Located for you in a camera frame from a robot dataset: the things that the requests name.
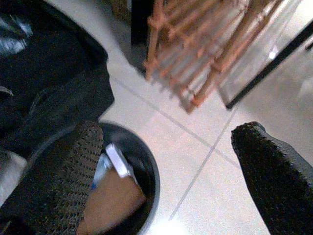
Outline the black round rubbish bin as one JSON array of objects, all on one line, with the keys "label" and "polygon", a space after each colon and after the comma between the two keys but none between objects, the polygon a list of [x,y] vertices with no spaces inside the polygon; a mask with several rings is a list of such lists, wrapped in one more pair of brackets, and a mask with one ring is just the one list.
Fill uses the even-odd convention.
[{"label": "black round rubbish bin", "polygon": [[146,235],[157,213],[160,198],[160,176],[155,158],[147,144],[133,131],[112,122],[100,124],[106,147],[114,143],[133,167],[146,202],[113,229],[99,235]]}]

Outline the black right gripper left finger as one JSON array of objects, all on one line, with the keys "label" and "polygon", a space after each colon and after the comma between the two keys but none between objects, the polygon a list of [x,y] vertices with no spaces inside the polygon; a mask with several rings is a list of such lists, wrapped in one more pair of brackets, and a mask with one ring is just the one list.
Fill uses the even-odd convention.
[{"label": "black right gripper left finger", "polygon": [[92,121],[45,147],[0,206],[0,235],[76,235],[102,147]]}]

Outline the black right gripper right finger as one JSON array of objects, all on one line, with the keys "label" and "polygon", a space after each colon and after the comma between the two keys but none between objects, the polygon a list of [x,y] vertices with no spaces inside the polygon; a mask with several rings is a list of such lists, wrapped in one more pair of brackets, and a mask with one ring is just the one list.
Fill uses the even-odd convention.
[{"label": "black right gripper right finger", "polygon": [[258,122],[237,126],[231,144],[271,235],[313,235],[313,166]]}]

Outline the blue white plastic packet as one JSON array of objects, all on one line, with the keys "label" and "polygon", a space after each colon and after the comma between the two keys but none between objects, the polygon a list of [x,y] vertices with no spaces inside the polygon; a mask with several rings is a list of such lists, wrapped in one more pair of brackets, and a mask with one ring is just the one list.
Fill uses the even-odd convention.
[{"label": "blue white plastic packet", "polygon": [[107,171],[110,170],[111,168],[112,163],[109,157],[105,153],[102,153],[97,163],[91,189],[96,189],[98,187],[98,185],[104,179]]}]

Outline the black plastic rubbish bag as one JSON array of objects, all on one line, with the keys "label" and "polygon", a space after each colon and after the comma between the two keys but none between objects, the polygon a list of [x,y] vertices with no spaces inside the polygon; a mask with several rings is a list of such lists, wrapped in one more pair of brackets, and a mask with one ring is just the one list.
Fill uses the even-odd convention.
[{"label": "black plastic rubbish bag", "polygon": [[114,102],[106,50],[44,0],[0,0],[0,148],[28,157]]}]

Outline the brown cardboard piece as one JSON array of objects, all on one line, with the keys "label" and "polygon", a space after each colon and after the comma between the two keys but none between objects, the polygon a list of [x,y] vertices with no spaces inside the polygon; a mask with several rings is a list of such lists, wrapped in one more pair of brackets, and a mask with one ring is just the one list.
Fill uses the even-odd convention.
[{"label": "brown cardboard piece", "polygon": [[106,233],[130,217],[146,201],[139,185],[130,176],[121,178],[110,169],[87,200],[76,235]]}]

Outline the brown wooden rack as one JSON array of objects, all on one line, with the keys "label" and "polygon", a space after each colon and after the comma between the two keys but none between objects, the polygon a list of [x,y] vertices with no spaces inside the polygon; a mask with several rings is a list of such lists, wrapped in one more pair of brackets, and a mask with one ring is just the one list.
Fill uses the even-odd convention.
[{"label": "brown wooden rack", "polygon": [[219,87],[283,0],[155,0],[146,80],[158,71],[188,113]]}]

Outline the black framed glass panel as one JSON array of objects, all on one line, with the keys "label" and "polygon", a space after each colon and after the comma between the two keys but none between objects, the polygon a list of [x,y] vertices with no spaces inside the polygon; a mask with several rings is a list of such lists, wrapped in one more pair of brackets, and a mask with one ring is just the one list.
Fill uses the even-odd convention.
[{"label": "black framed glass panel", "polygon": [[221,83],[225,107],[232,109],[312,36],[313,0],[284,0]]}]

